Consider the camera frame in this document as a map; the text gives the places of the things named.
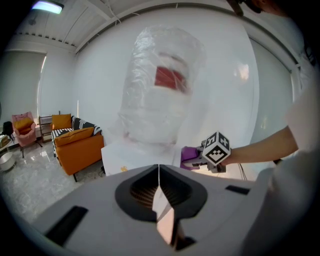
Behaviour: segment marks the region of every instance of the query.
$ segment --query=person's arm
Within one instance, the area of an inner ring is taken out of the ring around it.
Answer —
[[[234,148],[222,165],[234,163],[259,163],[284,158],[298,150],[288,126],[257,143]]]

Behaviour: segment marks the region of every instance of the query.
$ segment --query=clear plastic wrap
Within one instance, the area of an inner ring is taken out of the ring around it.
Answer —
[[[140,143],[175,144],[204,62],[204,46],[186,31],[145,28],[132,50],[113,130]]]

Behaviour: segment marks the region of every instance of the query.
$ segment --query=ceiling light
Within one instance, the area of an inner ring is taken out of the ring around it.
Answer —
[[[61,13],[63,9],[63,5],[56,3],[56,2],[50,2],[50,1],[38,1],[32,9],[37,9],[37,10],[43,10],[55,14]]]

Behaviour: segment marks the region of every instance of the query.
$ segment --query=striped cushion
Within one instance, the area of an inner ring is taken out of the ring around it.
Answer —
[[[57,153],[56,153],[56,144],[55,144],[55,138],[56,137],[59,137],[63,134],[66,134],[68,132],[72,132],[73,129],[72,128],[66,128],[66,129],[58,129],[58,130],[53,130],[51,132],[51,141],[52,141],[52,144],[53,144],[53,153],[54,153],[54,156],[58,159],[58,156],[57,156]]]
[[[102,134],[101,128],[93,123],[90,123],[81,118],[75,117],[74,115],[71,116],[71,120],[72,120],[72,129],[74,130],[93,127],[93,136],[95,136],[99,132]]]

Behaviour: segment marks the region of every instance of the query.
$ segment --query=pink armchair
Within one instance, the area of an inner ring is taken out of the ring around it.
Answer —
[[[37,137],[36,137],[36,124],[33,123],[31,125],[31,131],[29,131],[29,133],[27,134],[20,134],[19,131],[15,128],[15,125],[14,123],[17,122],[17,121],[20,121],[24,118],[30,118],[31,120],[33,120],[34,118],[32,117],[32,114],[31,112],[27,112],[27,113],[24,113],[24,114],[16,114],[16,115],[12,115],[12,128],[13,128],[13,131],[15,132],[16,134],[16,139],[18,140],[19,142],[19,145],[20,145],[20,151],[22,151],[22,158],[24,158],[24,147],[29,145],[30,143],[32,142],[36,142],[39,144],[40,147],[42,147],[42,145],[40,145],[39,142],[37,142]]]

